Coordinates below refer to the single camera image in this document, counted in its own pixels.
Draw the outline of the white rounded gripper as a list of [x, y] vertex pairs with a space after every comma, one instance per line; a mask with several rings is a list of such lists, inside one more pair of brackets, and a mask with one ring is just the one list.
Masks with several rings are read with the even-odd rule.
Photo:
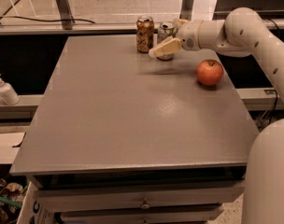
[[199, 43], [199, 33], [202, 21], [188, 21], [174, 19], [177, 37], [168, 36], [156, 47], [149, 50], [150, 58], [159, 58], [179, 52], [182, 48], [187, 51], [198, 51], [201, 49]]

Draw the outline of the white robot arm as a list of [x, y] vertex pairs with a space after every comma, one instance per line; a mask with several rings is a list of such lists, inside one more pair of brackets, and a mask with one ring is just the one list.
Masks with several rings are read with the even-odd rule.
[[[177, 37], [149, 51], [153, 58], [185, 49], [211, 49], [222, 56], [251, 56], [238, 68], [243, 88], [274, 88], [284, 104], [284, 42], [269, 31], [260, 15], [248, 8], [232, 10], [225, 19], [177, 21]], [[284, 119], [265, 127], [248, 155], [242, 224], [284, 224]]]

